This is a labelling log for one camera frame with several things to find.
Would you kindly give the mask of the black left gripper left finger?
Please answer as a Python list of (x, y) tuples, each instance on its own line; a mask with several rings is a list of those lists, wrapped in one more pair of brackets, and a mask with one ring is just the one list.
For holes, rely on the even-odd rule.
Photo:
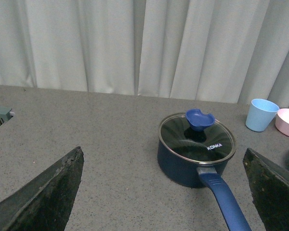
[(0, 202), (0, 231), (63, 231), (81, 182), (78, 146)]

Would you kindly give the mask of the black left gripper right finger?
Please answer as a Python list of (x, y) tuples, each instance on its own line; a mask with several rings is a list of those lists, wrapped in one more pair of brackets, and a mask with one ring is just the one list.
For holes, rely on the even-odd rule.
[(289, 171), (248, 148), (243, 158), (253, 203), (267, 231), (289, 231)]

